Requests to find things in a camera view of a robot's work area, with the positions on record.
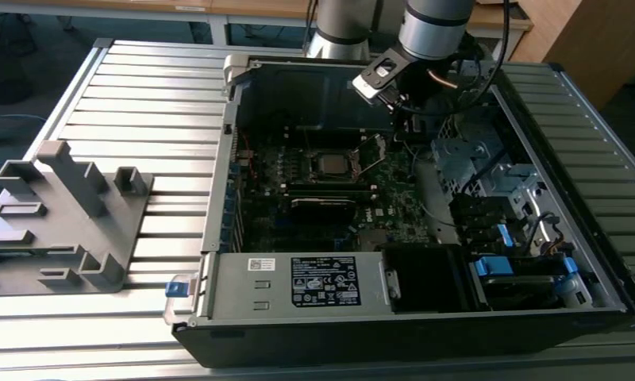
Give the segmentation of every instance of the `gray plastic part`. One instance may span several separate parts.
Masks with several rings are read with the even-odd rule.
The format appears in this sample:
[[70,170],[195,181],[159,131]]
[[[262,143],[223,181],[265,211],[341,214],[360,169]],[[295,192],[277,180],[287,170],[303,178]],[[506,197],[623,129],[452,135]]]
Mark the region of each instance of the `gray plastic part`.
[[39,282],[47,288],[64,288],[64,287],[79,287],[80,286],[80,276],[75,271],[68,267],[60,268],[42,268],[42,276],[39,277]]
[[0,244],[30,244],[34,233],[28,230],[0,230]]
[[60,248],[58,248],[58,246],[54,246],[51,250],[47,251],[47,255],[55,256],[56,258],[68,257],[72,259],[83,260],[83,255],[87,253],[87,250],[84,250],[83,245],[76,245],[72,250],[68,250],[68,247],[66,247],[64,245],[60,245]]
[[8,160],[0,169],[0,185],[18,198],[32,196],[31,182],[43,178],[34,163],[22,160]]
[[15,202],[0,205],[2,217],[43,217],[47,207],[42,202]]
[[109,190],[109,184],[106,183],[105,175],[102,174],[99,167],[95,163],[83,162],[78,163],[83,170],[83,176],[87,179],[87,183],[95,188],[96,193],[103,193]]
[[115,186],[123,196],[146,196],[149,188],[135,167],[119,167],[114,178]]
[[87,252],[80,262],[79,273],[98,287],[105,287],[123,280],[126,269],[121,266],[110,252],[106,253],[100,262],[95,256]]
[[227,85],[238,83],[237,78],[250,70],[250,56],[247,54],[233,54],[223,61],[223,77]]
[[106,212],[106,206],[95,188],[80,173],[78,164],[71,157],[71,147],[62,140],[46,140],[38,152],[39,160],[52,167],[62,183],[74,195],[80,207],[90,217]]
[[[76,166],[76,170],[83,179],[80,166]],[[105,173],[107,191],[98,197],[103,199],[109,213],[94,219],[80,208],[55,173],[44,170],[42,181],[30,183],[35,193],[30,201],[42,202],[48,212],[44,216],[0,215],[0,232],[28,230],[34,233],[30,244],[0,244],[0,296],[88,294],[122,289],[123,276],[110,275],[109,279],[118,280],[114,283],[103,282],[103,285],[80,276],[78,287],[50,288],[39,280],[42,268],[72,268],[78,271],[86,252],[102,264],[105,255],[111,252],[121,268],[129,267],[149,195],[125,197],[113,183],[114,178],[115,173]],[[142,173],[142,178],[150,189],[154,175]],[[0,195],[0,205],[7,204],[19,204],[19,200],[6,191]]]

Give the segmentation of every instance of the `warning symbols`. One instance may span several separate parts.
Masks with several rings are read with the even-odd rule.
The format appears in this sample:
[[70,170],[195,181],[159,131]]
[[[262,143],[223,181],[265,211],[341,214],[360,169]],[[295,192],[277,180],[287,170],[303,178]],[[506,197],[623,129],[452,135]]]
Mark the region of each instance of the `warning symbols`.
[[295,290],[305,290],[306,289],[306,279],[305,278],[295,278],[294,285],[295,285]]
[[362,304],[354,256],[293,258],[293,304],[338,307]]

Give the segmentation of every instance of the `white label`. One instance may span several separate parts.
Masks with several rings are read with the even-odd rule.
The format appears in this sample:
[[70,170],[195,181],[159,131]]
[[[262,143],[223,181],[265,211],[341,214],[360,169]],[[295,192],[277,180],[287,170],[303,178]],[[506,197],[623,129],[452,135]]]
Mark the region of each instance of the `white label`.
[[275,258],[250,258],[249,271],[275,271]]
[[175,6],[177,10],[187,10],[190,12],[205,12],[205,8],[201,6]]

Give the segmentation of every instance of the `aluminum extrusion table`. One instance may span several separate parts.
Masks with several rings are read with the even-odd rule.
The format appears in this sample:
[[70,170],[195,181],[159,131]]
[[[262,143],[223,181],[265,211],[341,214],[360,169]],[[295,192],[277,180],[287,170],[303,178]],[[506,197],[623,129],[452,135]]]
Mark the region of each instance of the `aluminum extrusion table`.
[[[0,298],[0,380],[390,378],[458,371],[453,379],[497,374],[500,379],[572,374],[613,379],[628,373],[635,379],[635,327],[530,356],[317,368],[201,367],[162,318],[165,283],[197,271],[201,260],[225,104],[222,67],[231,52],[294,54],[109,40],[92,49],[24,159],[42,140],[60,139],[75,159],[94,160],[102,171],[137,166],[155,173],[142,237],[118,294]],[[631,263],[635,271],[635,257]],[[190,305],[181,299],[177,312],[189,314]]]

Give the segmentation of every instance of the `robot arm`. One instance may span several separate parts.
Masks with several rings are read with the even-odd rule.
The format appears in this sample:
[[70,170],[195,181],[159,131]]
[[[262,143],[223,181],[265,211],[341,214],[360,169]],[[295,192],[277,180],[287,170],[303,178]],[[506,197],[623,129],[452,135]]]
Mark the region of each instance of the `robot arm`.
[[474,0],[408,0],[400,44],[377,58],[353,82],[372,104],[384,101],[393,110],[401,94],[406,94],[412,103],[422,106],[442,90],[444,84],[429,81],[429,74],[446,75],[473,9]]

